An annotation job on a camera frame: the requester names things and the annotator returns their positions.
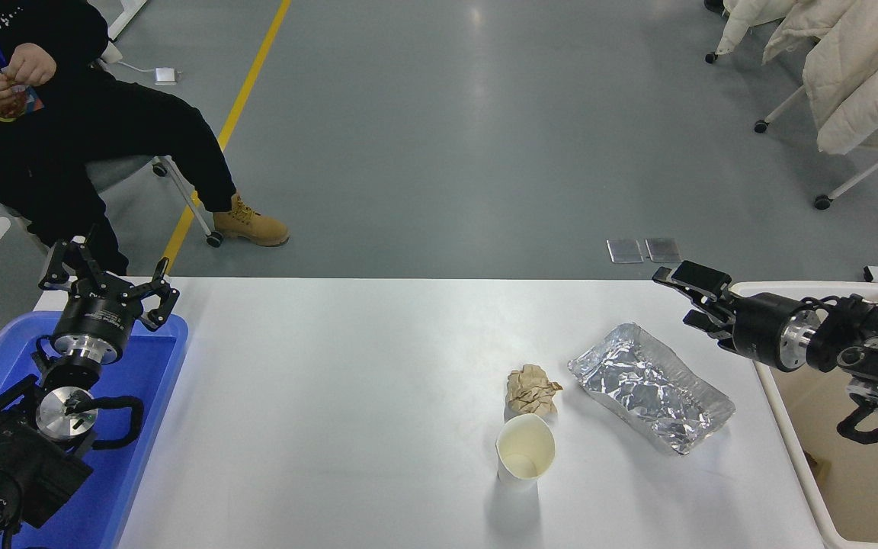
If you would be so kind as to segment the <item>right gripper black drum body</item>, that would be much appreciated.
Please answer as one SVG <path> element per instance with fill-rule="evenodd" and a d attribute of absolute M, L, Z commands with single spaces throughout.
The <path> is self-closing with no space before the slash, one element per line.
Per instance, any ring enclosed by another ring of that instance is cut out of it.
<path fill-rule="evenodd" d="M 732 347 L 743 358 L 772 368 L 795 368 L 781 357 L 783 334 L 800 302 L 771 293 L 742 297 L 735 302 Z"/>

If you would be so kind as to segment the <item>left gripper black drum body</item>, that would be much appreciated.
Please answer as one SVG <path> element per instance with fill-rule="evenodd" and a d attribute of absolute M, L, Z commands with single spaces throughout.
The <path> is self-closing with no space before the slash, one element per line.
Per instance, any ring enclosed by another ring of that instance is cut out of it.
<path fill-rule="evenodd" d="M 112 297 L 91 291 L 70 291 L 55 330 L 54 348 L 71 348 L 74 339 L 88 336 L 111 348 L 125 348 L 139 317 L 139 300 L 122 301 L 121 293 Z"/>

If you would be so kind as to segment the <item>person's left hand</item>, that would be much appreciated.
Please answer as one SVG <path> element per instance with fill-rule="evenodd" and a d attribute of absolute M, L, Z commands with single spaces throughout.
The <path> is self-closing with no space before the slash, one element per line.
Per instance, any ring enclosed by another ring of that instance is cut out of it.
<path fill-rule="evenodd" d="M 21 43 L 14 48 L 2 72 L 13 83 L 37 86 L 46 84 L 56 75 L 58 63 L 42 47 Z"/>

